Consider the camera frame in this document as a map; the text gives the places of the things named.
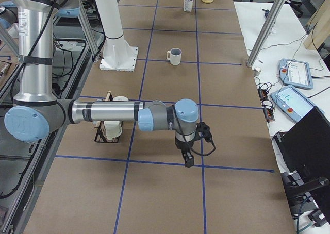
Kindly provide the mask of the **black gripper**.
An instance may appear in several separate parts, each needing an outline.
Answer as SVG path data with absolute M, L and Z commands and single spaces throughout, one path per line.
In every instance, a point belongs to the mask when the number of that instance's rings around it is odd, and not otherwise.
M 193 154 L 206 157 L 213 153 L 213 149 L 206 154 L 202 154 L 201 152 L 197 152 L 193 149 L 194 143 L 202 139 L 213 145 L 213 138 L 210 127 L 205 122 L 197 123 L 196 130 L 193 133 L 193 137 L 190 141 L 188 141 L 188 136 L 183 136 L 180 133 L 175 132 L 175 145 L 179 150 L 181 150 L 181 155 L 184 159 L 185 167 L 190 168 L 194 166 Z

